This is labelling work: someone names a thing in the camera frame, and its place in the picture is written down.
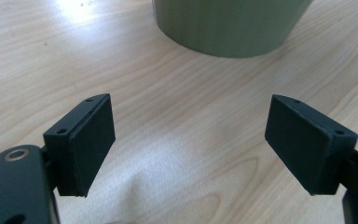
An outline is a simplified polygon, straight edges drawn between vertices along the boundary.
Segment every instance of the green container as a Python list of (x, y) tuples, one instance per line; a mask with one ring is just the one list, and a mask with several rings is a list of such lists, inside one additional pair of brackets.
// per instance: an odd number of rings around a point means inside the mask
[(158, 27), (177, 43), (220, 57), (279, 47), (310, 0), (153, 0)]

